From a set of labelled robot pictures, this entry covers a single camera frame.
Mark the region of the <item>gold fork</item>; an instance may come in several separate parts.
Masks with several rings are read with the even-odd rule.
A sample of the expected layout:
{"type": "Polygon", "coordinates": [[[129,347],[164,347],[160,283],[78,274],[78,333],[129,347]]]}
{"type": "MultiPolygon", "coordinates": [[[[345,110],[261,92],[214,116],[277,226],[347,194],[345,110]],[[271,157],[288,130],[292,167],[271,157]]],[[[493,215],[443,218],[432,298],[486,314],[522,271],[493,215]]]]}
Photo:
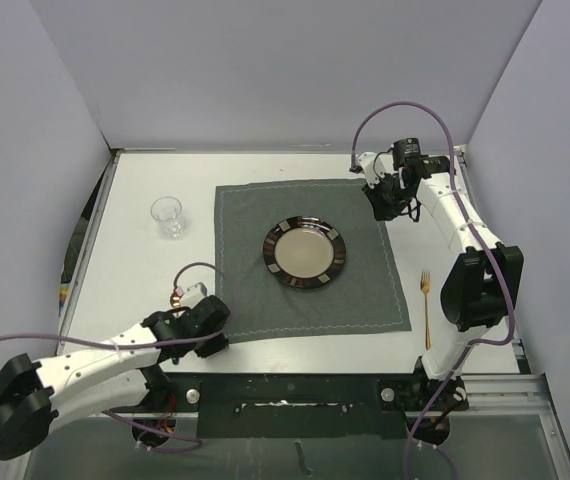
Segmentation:
{"type": "Polygon", "coordinates": [[[422,270],[420,275],[420,289],[423,295],[424,305],[424,333],[425,333],[425,348],[431,348],[431,332],[430,332],[430,319],[429,319],[429,293],[431,288],[431,274],[429,270],[422,270]]]}

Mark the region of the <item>grey cloth placemat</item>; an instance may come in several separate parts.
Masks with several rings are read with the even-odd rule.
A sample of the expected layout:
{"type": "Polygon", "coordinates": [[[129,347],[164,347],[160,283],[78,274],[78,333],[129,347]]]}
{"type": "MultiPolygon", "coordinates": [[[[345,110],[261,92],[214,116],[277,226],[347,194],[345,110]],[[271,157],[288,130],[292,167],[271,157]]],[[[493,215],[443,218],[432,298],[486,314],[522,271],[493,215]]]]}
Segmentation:
{"type": "Polygon", "coordinates": [[[358,180],[300,180],[219,186],[215,192],[215,293],[231,309],[233,343],[318,335],[403,332],[407,301],[385,223],[375,220],[358,180]],[[262,246],[270,229],[311,216],[346,244],[338,278],[315,289],[279,282],[262,246]]]}

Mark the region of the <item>dark rimmed dinner plate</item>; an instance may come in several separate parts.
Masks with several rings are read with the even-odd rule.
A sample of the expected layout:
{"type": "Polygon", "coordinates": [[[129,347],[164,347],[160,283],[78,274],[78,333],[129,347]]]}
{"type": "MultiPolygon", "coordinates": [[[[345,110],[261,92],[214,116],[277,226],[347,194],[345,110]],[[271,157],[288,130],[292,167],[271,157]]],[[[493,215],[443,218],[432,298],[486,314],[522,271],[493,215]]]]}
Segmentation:
{"type": "Polygon", "coordinates": [[[313,290],[335,280],[346,265],[343,236],[331,224],[310,216],[277,223],[262,245],[264,264],[281,284],[313,290]]]}

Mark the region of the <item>clear drinking glass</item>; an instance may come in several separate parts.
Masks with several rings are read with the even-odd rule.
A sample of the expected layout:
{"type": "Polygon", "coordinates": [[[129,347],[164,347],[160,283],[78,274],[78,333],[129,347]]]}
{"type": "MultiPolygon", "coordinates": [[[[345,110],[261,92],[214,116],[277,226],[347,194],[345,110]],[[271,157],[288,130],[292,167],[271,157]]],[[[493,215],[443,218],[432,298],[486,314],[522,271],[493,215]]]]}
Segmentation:
{"type": "Polygon", "coordinates": [[[186,217],[181,201],[172,196],[158,198],[150,207],[151,217],[169,238],[180,237],[186,229],[186,217]]]}

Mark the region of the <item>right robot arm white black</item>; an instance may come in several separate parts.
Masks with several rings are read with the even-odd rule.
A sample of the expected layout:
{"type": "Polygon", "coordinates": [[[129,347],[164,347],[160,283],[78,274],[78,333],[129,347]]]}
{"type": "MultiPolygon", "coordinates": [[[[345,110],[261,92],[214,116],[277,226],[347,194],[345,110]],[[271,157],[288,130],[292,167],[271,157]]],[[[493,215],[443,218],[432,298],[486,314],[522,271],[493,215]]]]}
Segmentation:
{"type": "Polygon", "coordinates": [[[374,217],[391,221],[422,213],[431,216],[448,249],[456,255],[440,291],[449,325],[431,336],[421,358],[425,375],[410,384],[413,402],[434,408],[446,396],[443,379],[458,375],[468,343],[498,325],[514,308],[524,258],[486,226],[456,178],[456,162],[421,153],[416,138],[395,142],[388,150],[357,157],[363,187],[374,217]]]}

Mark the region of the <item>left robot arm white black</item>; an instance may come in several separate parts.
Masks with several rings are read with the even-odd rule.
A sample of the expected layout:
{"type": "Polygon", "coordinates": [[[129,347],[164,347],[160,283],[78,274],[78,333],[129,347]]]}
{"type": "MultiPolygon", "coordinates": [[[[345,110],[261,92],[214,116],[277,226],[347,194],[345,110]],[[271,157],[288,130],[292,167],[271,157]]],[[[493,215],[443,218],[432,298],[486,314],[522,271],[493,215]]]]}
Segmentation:
{"type": "Polygon", "coordinates": [[[30,452],[55,428],[85,416],[160,409],[170,391],[162,363],[224,349],[229,315],[210,295],[193,306],[154,312],[106,341],[78,340],[79,350],[70,354],[12,357],[0,369],[0,460],[30,452]]]}

